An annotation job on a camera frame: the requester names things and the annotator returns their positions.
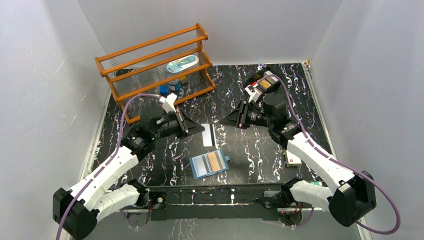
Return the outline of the blue card holder wallet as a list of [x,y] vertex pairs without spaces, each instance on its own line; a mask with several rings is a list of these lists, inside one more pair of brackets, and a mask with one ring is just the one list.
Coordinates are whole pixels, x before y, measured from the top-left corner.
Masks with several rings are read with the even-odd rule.
[[[227,162],[227,167],[228,167],[228,169],[227,169],[226,171],[228,171],[228,170],[230,169],[229,164],[228,164],[228,162],[229,162],[229,160],[230,160],[230,156],[229,156],[229,155],[225,155],[225,154],[224,154],[224,151],[223,151],[222,149],[220,149],[220,148],[219,148],[219,149],[217,149],[217,150],[221,150],[222,155],[223,155],[223,156],[225,156],[225,158],[226,158],[226,162]],[[218,173],[221,173],[221,172],[225,172],[225,171],[212,172],[211,167],[210,167],[210,163],[209,163],[209,160],[208,160],[208,156],[207,156],[207,154],[208,154],[208,153],[204,153],[204,154],[198,155],[198,156],[205,156],[206,161],[207,161],[207,164],[208,164],[209,169],[210,169],[210,173],[209,173],[209,174],[206,174],[206,175],[203,175],[203,176],[200,176],[200,177],[198,177],[198,176],[197,176],[197,174],[196,174],[196,172],[195,172],[195,166],[194,166],[194,164],[193,164],[193,158],[194,158],[194,157],[197,157],[197,156],[191,157],[191,158],[189,159],[190,166],[191,166],[191,169],[192,169],[192,172],[193,172],[193,177],[194,177],[194,179],[195,179],[195,180],[199,180],[199,179],[202,179],[202,178],[205,178],[205,177],[208,177],[208,176],[212,176],[212,175],[215,175],[215,174],[218,174]]]

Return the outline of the orange credit card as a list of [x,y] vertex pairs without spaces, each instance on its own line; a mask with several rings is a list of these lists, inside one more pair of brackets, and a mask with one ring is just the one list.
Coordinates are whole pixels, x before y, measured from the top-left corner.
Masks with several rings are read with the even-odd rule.
[[207,154],[209,165],[213,173],[218,173],[228,170],[226,157],[221,150],[215,150]]

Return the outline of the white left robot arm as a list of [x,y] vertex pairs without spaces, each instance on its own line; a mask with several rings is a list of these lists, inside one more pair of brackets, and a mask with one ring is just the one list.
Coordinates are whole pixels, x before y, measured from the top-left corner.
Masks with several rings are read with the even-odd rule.
[[53,220],[59,225],[57,240],[62,231],[75,240],[83,240],[99,221],[125,207],[151,208],[154,202],[150,188],[136,179],[108,190],[155,149],[157,140],[172,135],[183,139],[205,130],[175,106],[174,93],[166,97],[146,93],[145,97],[156,98],[164,113],[151,118],[148,125],[134,123],[126,135],[121,124],[114,152],[80,182],[67,190],[59,188],[53,194]]

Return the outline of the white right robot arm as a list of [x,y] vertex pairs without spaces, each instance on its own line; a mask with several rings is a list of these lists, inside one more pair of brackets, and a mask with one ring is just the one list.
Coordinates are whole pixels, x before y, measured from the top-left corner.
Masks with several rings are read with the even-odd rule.
[[332,155],[305,132],[295,116],[291,100],[284,100],[281,94],[266,94],[261,106],[241,100],[219,123],[239,129],[251,125],[267,128],[275,143],[303,161],[325,183],[325,186],[319,186],[295,177],[281,185],[280,192],[269,198],[271,203],[281,202],[288,207],[295,207],[299,202],[308,203],[329,211],[344,227],[353,225],[376,208],[373,177],[366,171],[355,173],[341,163],[333,162]]

